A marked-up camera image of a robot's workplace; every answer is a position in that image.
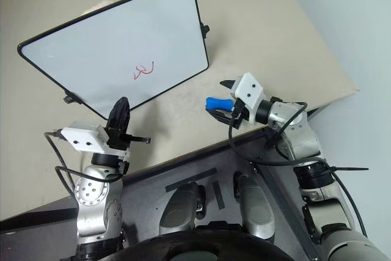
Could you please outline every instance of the beige table surface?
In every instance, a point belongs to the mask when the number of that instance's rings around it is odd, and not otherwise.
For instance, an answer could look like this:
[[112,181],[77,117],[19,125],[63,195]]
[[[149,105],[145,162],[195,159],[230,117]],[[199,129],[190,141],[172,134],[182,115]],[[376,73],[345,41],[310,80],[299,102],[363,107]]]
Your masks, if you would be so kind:
[[[67,195],[59,162],[42,134],[74,120],[104,123],[87,108],[63,102],[64,92],[16,53],[20,42],[76,18],[103,0],[1,0],[1,219]],[[307,101],[313,109],[357,91],[296,0],[198,0],[207,71],[131,112],[129,133],[151,136],[134,144],[131,171],[164,163],[227,139],[227,126],[204,110],[205,98],[228,98],[219,85],[251,72],[266,94]],[[243,126],[244,133],[260,126]],[[57,142],[80,170],[90,155]]]

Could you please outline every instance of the black whiteboard border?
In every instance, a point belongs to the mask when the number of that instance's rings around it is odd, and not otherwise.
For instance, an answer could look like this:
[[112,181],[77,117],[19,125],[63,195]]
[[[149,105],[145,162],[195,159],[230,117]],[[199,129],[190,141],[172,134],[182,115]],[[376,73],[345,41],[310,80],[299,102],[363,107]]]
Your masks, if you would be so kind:
[[[96,9],[96,10],[94,10],[93,12],[87,13],[87,14],[85,14],[85,15],[82,15],[82,16],[78,17],[78,18],[75,18],[75,19],[73,19],[73,20],[70,20],[70,21],[68,21],[68,22],[66,22],[66,23],[64,23],[64,24],[61,24],[61,25],[59,25],[59,26],[57,26],[57,27],[54,27],[54,28],[52,28],[52,29],[50,29],[50,30],[48,30],[48,31],[46,31],[46,32],[43,32],[43,33],[41,33],[41,34],[39,34],[39,35],[36,35],[36,36],[33,37],[33,38],[30,38],[30,39],[28,39],[28,40],[26,40],[26,41],[24,41],[24,42],[21,42],[21,43],[18,45],[18,54],[19,54],[24,60],[26,60],[28,63],[30,63],[33,67],[35,67],[37,70],[39,70],[41,73],[43,73],[43,74],[44,74],[47,78],[49,78],[52,82],[54,82],[55,84],[57,84],[57,86],[59,86],[60,88],[62,88],[62,89],[65,91],[66,95],[68,95],[68,93],[69,93],[69,92],[72,93],[72,91],[70,91],[70,90],[68,90],[67,88],[65,88],[62,84],[60,84],[58,81],[56,81],[54,78],[52,78],[49,74],[47,74],[47,72],[43,71],[38,65],[34,64],[30,59],[28,59],[28,58],[22,53],[23,47],[26,46],[26,45],[28,45],[28,44],[31,44],[31,43],[33,43],[33,42],[39,40],[39,39],[41,39],[41,38],[44,38],[44,37],[46,37],[47,35],[50,35],[50,34],[52,34],[52,33],[55,33],[55,32],[57,32],[57,31],[59,31],[59,30],[61,30],[61,29],[63,29],[63,28],[69,27],[69,26],[71,26],[72,24],[78,23],[79,21],[85,20],[86,18],[92,17],[92,16],[94,16],[94,15],[97,15],[98,13],[101,13],[101,12],[104,12],[104,11],[106,11],[106,10],[112,9],[113,7],[119,6],[119,5],[124,4],[124,3],[126,3],[126,2],[129,2],[129,1],[132,1],[132,0],[119,0],[119,1],[117,1],[117,2],[115,2],[115,3],[109,4],[108,6],[104,6],[104,7],[100,8],[100,9]],[[198,2],[197,2],[197,0],[195,0],[195,7],[197,8],[198,19],[199,19],[199,22],[200,22],[200,30],[202,30],[202,22],[201,22],[200,11],[199,11],[199,8],[198,8]],[[182,82],[180,82],[180,83],[178,83],[178,84],[172,86],[171,88],[168,88],[167,90],[164,90],[163,92],[160,92],[159,94],[156,94],[156,95],[153,96],[152,98],[149,98],[148,100],[145,100],[144,102],[142,102],[142,103],[140,103],[140,104],[134,106],[134,107],[131,108],[130,110],[133,110],[133,109],[139,107],[140,105],[143,105],[144,103],[150,101],[151,99],[154,99],[155,97],[157,97],[157,96],[159,96],[159,95],[161,95],[161,94],[167,92],[168,90],[171,90],[172,88],[176,87],[177,85],[179,85],[179,84],[181,84],[181,83],[183,83],[183,82],[185,82],[185,81],[191,79],[192,77],[198,75],[199,73],[204,72],[205,70],[207,70],[207,69],[209,68],[209,58],[208,58],[208,53],[207,53],[207,51],[206,51],[205,38],[203,38],[202,40],[203,40],[203,47],[204,47],[204,49],[205,49],[206,61],[207,61],[207,63],[208,63],[206,69],[201,70],[200,72],[196,73],[195,75],[190,76],[189,78],[187,78],[187,79],[183,80]],[[84,106],[88,107],[88,108],[89,108],[90,110],[92,110],[94,113],[98,114],[102,119],[107,120],[106,117],[102,116],[99,112],[97,112],[96,110],[94,110],[92,107],[90,107],[90,106],[89,106],[87,103],[85,103],[84,101],[81,100],[81,104],[83,104]]]

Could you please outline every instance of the blue object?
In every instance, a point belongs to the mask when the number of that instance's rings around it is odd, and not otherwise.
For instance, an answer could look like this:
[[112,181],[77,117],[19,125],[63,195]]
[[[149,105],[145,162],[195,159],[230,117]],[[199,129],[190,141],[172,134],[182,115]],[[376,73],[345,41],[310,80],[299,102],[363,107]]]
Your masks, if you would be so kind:
[[233,101],[231,99],[216,99],[212,97],[208,97],[206,99],[206,110],[225,110],[225,111],[232,111],[233,108]]

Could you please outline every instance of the white wall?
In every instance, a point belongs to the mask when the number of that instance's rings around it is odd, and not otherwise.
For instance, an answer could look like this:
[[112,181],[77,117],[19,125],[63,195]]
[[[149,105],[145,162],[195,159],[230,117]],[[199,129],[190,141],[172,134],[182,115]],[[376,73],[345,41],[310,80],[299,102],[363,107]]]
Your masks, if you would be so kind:
[[327,107],[311,126],[330,164],[370,168],[339,175],[368,237],[391,257],[391,0],[298,1],[360,88]]

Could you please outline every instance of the red marker drawing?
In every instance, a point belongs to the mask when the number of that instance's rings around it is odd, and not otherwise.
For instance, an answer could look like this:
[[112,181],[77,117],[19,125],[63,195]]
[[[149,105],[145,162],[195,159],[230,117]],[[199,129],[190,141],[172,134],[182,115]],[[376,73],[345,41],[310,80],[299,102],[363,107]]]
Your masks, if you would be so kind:
[[139,77],[142,73],[144,73],[144,74],[146,74],[146,75],[149,75],[150,73],[152,73],[152,72],[153,72],[154,63],[155,63],[155,62],[152,62],[152,68],[151,68],[151,70],[150,70],[149,72],[147,72],[147,69],[146,69],[143,65],[138,65],[138,66],[136,67],[136,70],[138,71],[138,73],[137,73],[137,74],[133,73],[133,79],[138,79],[138,77]]

